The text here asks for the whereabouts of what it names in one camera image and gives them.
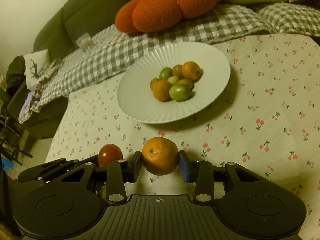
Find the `red tomato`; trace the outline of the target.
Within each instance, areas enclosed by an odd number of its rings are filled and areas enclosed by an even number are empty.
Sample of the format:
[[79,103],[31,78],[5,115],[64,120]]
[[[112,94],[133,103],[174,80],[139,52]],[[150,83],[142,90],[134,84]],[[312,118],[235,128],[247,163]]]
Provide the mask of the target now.
[[101,167],[107,166],[110,162],[123,159],[121,149],[114,144],[104,145],[98,153],[98,164]]

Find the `large orange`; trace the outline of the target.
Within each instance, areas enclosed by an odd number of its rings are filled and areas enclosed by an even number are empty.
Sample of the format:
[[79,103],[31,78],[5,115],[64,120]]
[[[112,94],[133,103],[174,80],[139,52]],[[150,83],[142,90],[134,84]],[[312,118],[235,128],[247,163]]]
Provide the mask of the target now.
[[153,137],[142,148],[142,162],[151,174],[156,176],[168,175],[178,165],[178,148],[174,142],[167,138]]

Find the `pale yellow-green round fruit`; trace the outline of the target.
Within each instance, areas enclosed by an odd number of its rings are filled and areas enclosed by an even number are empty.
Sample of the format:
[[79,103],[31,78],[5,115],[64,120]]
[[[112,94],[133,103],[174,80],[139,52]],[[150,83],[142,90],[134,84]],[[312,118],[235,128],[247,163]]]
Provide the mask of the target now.
[[193,90],[193,87],[194,87],[193,81],[191,81],[189,79],[181,79],[181,80],[178,81],[177,84],[178,85],[187,85],[190,90]]

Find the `pale yellow round fruit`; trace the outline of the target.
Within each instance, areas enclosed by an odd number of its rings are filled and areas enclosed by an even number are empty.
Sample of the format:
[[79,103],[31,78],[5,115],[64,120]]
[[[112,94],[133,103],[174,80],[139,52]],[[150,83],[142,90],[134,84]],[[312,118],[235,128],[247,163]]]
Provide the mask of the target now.
[[178,76],[171,76],[167,79],[168,82],[170,82],[172,85],[177,84],[180,81],[180,78]]

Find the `olive brown tomato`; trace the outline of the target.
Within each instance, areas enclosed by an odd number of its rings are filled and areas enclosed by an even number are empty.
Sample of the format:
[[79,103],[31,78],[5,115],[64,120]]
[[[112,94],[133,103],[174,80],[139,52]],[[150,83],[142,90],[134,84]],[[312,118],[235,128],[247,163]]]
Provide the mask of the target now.
[[177,64],[172,68],[172,75],[177,76],[179,79],[183,79],[184,76],[182,74],[182,65]]

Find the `large green oval fruit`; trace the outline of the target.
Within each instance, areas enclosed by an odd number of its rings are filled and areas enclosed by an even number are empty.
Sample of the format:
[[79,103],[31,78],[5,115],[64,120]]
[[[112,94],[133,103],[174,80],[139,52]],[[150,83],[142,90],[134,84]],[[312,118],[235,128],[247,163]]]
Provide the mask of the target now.
[[172,76],[172,69],[170,67],[163,68],[159,73],[160,80],[167,80]]

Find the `small yellow fruit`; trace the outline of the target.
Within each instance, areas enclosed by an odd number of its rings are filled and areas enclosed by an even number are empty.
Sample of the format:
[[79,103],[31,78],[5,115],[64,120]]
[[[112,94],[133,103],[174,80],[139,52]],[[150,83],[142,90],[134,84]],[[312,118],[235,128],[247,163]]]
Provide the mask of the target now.
[[159,81],[158,78],[153,78],[151,81],[150,81],[150,89],[153,90],[153,87],[154,85]]

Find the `dark wooden chair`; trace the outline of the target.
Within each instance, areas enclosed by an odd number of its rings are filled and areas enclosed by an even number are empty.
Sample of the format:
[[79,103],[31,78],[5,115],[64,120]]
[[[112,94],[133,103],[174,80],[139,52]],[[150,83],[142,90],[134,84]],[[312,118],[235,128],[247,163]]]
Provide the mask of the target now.
[[32,155],[20,148],[21,139],[22,129],[10,117],[5,101],[1,99],[1,155],[22,166],[21,156],[32,158]]

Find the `dark floral cloth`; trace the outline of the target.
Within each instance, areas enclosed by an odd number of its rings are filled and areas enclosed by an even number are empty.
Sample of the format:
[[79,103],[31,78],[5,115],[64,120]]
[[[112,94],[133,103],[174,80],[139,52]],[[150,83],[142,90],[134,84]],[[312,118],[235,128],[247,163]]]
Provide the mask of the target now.
[[44,70],[41,70],[40,77],[36,79],[34,85],[31,86],[30,92],[20,111],[22,116],[31,116],[33,113],[39,113],[41,106],[40,101],[44,94],[44,90],[48,87],[52,79],[57,75],[57,72],[63,65],[62,59],[55,59],[50,65],[46,65]]

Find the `white ribbed plate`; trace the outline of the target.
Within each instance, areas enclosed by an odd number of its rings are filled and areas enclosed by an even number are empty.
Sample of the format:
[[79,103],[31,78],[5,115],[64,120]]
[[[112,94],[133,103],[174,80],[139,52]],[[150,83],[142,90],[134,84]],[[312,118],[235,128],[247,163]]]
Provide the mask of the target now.
[[[194,61],[203,70],[191,98],[160,102],[149,87],[164,67]],[[189,117],[210,105],[223,92],[231,75],[224,53],[199,42],[179,42],[154,49],[137,59],[125,72],[117,89],[117,103],[128,117],[146,124],[164,124]]]

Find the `cherry print tablecloth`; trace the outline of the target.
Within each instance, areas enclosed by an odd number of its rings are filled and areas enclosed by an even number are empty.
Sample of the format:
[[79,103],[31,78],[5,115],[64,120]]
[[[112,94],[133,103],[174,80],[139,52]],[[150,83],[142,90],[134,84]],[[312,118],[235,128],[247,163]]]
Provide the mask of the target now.
[[106,144],[125,158],[165,137],[195,160],[235,162],[300,197],[302,239],[319,239],[319,45],[301,35],[249,36],[217,45],[231,65],[223,93],[193,116],[147,125],[118,107],[123,74],[69,96],[47,161],[86,159]]

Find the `grey checkered blanket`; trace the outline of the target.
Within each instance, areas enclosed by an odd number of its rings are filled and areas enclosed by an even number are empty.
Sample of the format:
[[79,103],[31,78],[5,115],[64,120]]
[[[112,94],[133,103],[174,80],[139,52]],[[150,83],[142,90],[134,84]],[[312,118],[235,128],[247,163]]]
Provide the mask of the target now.
[[39,95],[26,101],[18,115],[24,123],[40,109],[62,96],[99,83],[127,70],[144,53],[176,42],[215,44],[259,32],[319,36],[319,10],[286,2],[243,6],[218,4],[207,14],[149,34],[128,35],[114,25],[97,33],[95,47],[84,55],[75,45],[57,13],[39,33],[34,50],[47,50],[50,78]]

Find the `white printed pillow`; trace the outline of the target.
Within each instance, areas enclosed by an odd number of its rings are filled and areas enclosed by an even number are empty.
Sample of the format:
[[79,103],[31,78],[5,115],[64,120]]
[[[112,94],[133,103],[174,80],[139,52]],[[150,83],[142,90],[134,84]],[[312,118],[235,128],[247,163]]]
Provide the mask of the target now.
[[31,90],[37,85],[44,71],[50,66],[50,53],[48,49],[23,56],[25,62],[26,87]]

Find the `clear toothpick jar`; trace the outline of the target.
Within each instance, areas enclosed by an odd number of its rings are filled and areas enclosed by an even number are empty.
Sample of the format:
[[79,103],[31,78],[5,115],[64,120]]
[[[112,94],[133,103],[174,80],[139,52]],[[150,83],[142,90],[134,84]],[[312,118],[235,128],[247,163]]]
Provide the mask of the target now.
[[89,33],[85,33],[80,36],[76,40],[76,44],[83,52],[87,52],[95,46],[95,42],[93,41]]

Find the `dark green sofa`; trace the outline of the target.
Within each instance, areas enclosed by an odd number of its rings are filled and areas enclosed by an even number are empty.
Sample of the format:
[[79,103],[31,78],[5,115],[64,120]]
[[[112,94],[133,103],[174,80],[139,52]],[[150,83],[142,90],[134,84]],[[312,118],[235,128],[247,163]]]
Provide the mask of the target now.
[[49,50],[50,59],[64,58],[79,47],[76,40],[91,37],[114,24],[117,12],[130,0],[68,0],[35,38],[33,51]]

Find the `orange pumpkin cushion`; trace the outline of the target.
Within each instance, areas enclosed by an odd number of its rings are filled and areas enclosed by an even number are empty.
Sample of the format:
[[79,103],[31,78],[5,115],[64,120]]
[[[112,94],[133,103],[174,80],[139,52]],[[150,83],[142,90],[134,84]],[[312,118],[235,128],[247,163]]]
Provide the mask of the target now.
[[131,0],[117,13],[116,28],[127,34],[173,27],[183,19],[202,16],[222,0]]

